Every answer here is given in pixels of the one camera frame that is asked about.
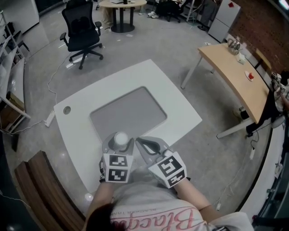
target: gray floor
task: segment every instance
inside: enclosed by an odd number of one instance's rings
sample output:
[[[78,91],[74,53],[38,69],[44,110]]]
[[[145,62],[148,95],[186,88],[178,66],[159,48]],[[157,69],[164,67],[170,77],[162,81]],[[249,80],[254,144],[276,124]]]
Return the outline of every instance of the gray floor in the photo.
[[[66,23],[59,7],[40,18],[40,24],[25,35],[25,42],[30,53],[25,67],[24,92],[25,107],[31,120],[25,120],[19,127],[23,129],[40,120],[45,120],[55,104],[55,95],[48,91],[47,82],[58,66],[69,55],[59,36],[67,31]],[[102,19],[101,12],[93,11],[94,21]],[[125,20],[129,12],[125,11]],[[197,48],[204,42],[217,44],[206,32],[196,25],[174,19],[151,19],[146,15],[134,17],[135,30],[128,34],[115,34],[102,30],[102,49],[95,49],[103,54],[104,59],[88,55],[83,70],[78,64],[67,68],[68,59],[59,68],[50,87],[57,92],[57,101],[67,98],[82,88],[131,65],[152,59],[153,62],[180,89],[180,84],[199,55]],[[242,201],[259,168],[269,127],[259,132],[255,157],[249,160],[251,139],[245,139],[241,130],[218,140],[216,134],[238,123],[232,110],[240,103],[217,73],[210,73],[210,66],[202,61],[195,76],[185,90],[181,90],[202,118],[202,122],[185,137],[174,144],[183,161],[187,163],[188,175],[194,185],[203,192],[211,203],[222,195],[221,212],[233,212]],[[5,148],[9,167],[13,170],[21,161],[29,160],[37,151],[43,150],[55,170],[60,182],[79,209],[86,213],[89,202],[87,193],[80,180],[61,137],[57,121],[50,128],[40,123],[21,133],[17,153],[5,138]],[[226,186],[235,178],[230,188]]]

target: chair armrest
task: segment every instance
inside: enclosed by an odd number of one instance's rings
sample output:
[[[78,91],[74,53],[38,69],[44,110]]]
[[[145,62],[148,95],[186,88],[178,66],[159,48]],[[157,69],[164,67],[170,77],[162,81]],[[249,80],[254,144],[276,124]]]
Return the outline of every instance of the chair armrest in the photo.
[[[67,40],[66,40],[66,32],[62,33],[60,35],[60,41],[64,40],[65,44],[68,46]]]
[[[101,36],[101,33],[100,33],[100,27],[101,27],[101,25],[102,25],[101,22],[95,22],[94,24],[95,24],[95,26],[96,26],[97,29],[98,29],[98,35]]]

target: gray tray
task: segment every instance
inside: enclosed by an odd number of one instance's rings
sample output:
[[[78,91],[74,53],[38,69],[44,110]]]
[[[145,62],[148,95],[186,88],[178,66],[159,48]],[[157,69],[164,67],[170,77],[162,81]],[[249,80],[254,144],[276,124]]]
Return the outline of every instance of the gray tray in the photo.
[[[101,141],[118,131],[127,133],[130,138],[142,136],[166,118],[166,113],[145,87],[90,113],[90,119]]]

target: brick wall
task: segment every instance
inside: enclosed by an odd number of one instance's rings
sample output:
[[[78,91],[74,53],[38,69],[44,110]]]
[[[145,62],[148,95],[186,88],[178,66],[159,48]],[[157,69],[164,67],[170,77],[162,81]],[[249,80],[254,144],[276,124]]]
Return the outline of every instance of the brick wall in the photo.
[[[289,22],[267,0],[233,0],[241,13],[230,30],[253,54],[258,48],[272,65],[272,71],[289,70]]]

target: round table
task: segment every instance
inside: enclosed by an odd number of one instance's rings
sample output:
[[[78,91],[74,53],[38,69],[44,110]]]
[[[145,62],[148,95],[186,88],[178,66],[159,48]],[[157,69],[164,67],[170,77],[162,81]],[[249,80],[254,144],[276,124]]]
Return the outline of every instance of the round table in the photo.
[[[145,4],[146,4],[146,0],[135,0],[135,3],[128,2],[127,4],[123,4],[123,3],[115,4],[115,3],[110,2],[109,0],[104,0],[99,3],[101,7],[112,8],[113,26],[111,27],[111,30],[115,33],[125,33],[125,32],[133,31],[135,29],[133,25],[134,9],[137,6],[143,6]],[[119,8],[120,23],[117,23],[117,8]],[[124,8],[131,9],[130,23],[123,23],[123,9]]]

